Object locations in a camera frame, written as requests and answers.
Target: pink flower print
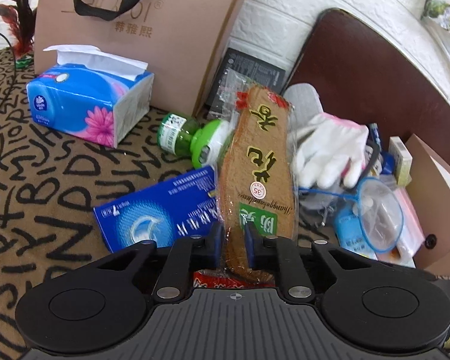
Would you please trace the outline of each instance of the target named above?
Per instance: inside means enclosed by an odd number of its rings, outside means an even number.
[[[95,106],[94,111],[89,110],[87,114],[85,123],[88,125],[86,129],[88,139],[101,145],[113,147],[113,112]]]

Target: green bottle cap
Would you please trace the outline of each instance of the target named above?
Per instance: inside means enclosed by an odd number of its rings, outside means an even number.
[[[212,120],[193,135],[190,151],[195,169],[216,164],[222,146],[230,133],[229,126],[230,124],[225,120]]]

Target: red feather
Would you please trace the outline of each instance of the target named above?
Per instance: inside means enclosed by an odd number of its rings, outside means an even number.
[[[12,0],[17,5],[0,4],[0,16],[17,39],[13,44],[15,57],[20,58],[33,49],[36,10],[31,10],[28,0]]]

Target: tissue box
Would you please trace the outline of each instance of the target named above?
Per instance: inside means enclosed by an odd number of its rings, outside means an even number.
[[[179,237],[207,235],[218,220],[211,167],[194,170],[94,208],[109,251],[144,239],[159,248]]]
[[[116,148],[150,109],[147,64],[93,46],[54,46],[58,64],[27,85],[35,123]]]

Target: green label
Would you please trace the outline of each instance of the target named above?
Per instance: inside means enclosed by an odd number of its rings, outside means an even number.
[[[240,209],[240,227],[242,230],[247,222],[253,222],[261,235],[277,235],[277,214],[243,203],[240,203],[238,208]]]

